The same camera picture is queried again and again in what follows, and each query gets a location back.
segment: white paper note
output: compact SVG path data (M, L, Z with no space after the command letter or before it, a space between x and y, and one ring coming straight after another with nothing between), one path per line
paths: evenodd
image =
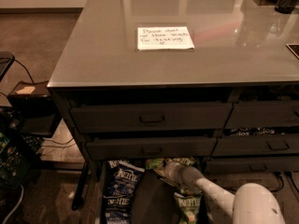
M138 27L137 48L143 49L194 49L186 26Z

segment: drawer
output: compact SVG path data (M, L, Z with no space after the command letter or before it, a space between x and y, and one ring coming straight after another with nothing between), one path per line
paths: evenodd
M299 134L223 137L212 157L276 154L299 154Z
M299 126L299 101L234 104L226 128Z
M71 109L81 133L223 128L231 104L88 105Z
M110 181L111 174L108 172L104 162L100 179L102 191L99 191L95 224L106 224L103 194ZM176 191L177 189L158 179L155 173L146 171L135 191L131 223L178 224L180 211L173 199ZM205 198L201 200L198 219L198 222L201 224L213 224L208 201Z
M299 171L299 155L284 157L211 159L206 162L205 173L230 174L248 172Z
M87 143L86 147L92 160L96 161L119 158L210 156L215 144L215 138L170 137L95 139Z

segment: desk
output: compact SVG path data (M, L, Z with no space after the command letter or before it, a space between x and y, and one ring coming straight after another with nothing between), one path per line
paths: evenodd
M187 26L195 49L138 51L148 26ZM298 28L252 0L88 0L48 88L93 176L106 159L185 155L209 172L299 170L298 134L225 135L299 126Z

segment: metal leg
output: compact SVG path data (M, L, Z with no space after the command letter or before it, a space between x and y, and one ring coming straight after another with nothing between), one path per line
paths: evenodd
M82 198L82 192L84 190L84 185L85 185L85 182L86 182L88 171L89 171L89 167L86 164L86 162L84 162L84 166L83 166L83 169L82 169L82 172L81 172L81 176L80 176L80 179L78 180L78 186L77 186L75 198L74 198L74 201L72 203L72 210L73 211L78 210L84 203L84 200Z

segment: glossy tabletop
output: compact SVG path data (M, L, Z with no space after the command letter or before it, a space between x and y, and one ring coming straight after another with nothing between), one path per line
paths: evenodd
M299 81L299 14L252 0L88 0L50 88ZM187 26L191 50L137 50L138 27Z

